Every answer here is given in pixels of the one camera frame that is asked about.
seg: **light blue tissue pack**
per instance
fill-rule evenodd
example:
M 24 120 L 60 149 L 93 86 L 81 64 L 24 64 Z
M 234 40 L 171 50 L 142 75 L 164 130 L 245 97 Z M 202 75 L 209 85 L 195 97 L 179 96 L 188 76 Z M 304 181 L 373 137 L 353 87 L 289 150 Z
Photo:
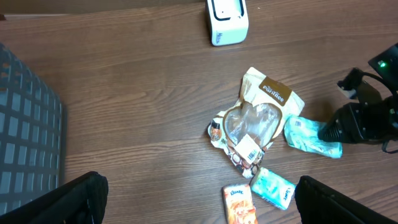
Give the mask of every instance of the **light blue tissue pack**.
M 341 158 L 343 145 L 340 142 L 325 142 L 318 138 L 318 131 L 325 125 L 323 122 L 292 115 L 284 127 L 287 144 L 304 152 L 317 153 L 334 159 Z
M 251 190 L 276 207 L 286 210 L 296 186 L 272 171 L 261 167 L 250 182 Z

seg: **white container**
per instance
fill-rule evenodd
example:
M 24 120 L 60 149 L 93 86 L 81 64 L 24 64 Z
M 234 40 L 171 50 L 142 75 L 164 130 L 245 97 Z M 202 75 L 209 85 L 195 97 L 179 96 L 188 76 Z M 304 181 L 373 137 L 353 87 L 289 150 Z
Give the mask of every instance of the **white container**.
M 245 0 L 206 0 L 206 14 L 214 46 L 245 40 L 249 29 Z

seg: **food packaging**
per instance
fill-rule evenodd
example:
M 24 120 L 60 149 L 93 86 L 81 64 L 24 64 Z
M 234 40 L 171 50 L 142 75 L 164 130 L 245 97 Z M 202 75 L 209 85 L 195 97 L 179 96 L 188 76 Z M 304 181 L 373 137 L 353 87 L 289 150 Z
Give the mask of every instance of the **food packaging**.
M 304 152 L 317 153 L 334 159 L 343 155 L 340 142 L 325 142 L 318 138 L 318 132 L 326 123 L 311 121 L 299 116 L 290 116 L 284 128 L 287 144 Z
M 243 76 L 239 100 L 211 121 L 211 143 L 224 150 L 245 178 L 252 178 L 285 120 L 299 115 L 303 107 L 290 88 L 250 68 Z
M 295 190 L 294 184 L 263 167 L 254 176 L 250 186 L 254 193 L 282 210 L 289 206 Z
M 256 208 L 248 184 L 223 187 L 228 224 L 257 224 Z

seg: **gray plastic basket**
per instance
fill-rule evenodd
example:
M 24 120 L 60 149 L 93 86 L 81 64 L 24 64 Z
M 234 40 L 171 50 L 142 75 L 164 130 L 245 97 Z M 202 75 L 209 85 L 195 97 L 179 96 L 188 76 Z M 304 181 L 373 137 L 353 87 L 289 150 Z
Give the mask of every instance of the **gray plastic basket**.
M 0 215 L 63 181 L 66 110 L 0 43 Z

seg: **wooden floor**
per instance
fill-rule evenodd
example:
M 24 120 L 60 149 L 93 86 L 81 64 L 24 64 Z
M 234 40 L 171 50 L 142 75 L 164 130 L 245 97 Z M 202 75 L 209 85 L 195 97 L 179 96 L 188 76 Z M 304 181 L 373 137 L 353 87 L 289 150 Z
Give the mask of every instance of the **wooden floor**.
M 205 0 L 0 0 L 0 14 L 83 14 L 194 2 Z
M 224 223 L 222 186 L 249 180 L 205 129 L 238 99 L 246 70 L 291 87 L 302 116 L 327 121 L 349 102 L 335 83 L 352 67 L 371 72 L 367 61 L 398 42 L 395 0 L 247 5 L 248 37 L 228 47 L 211 46 L 202 3 L 0 22 L 0 42 L 68 106 L 66 179 L 108 178 L 105 223 Z M 398 155 L 379 146 L 344 145 L 333 160 L 281 135 L 262 165 L 295 184 L 310 175 L 398 221 Z M 294 201 L 286 211 L 254 203 L 259 223 L 300 222 Z

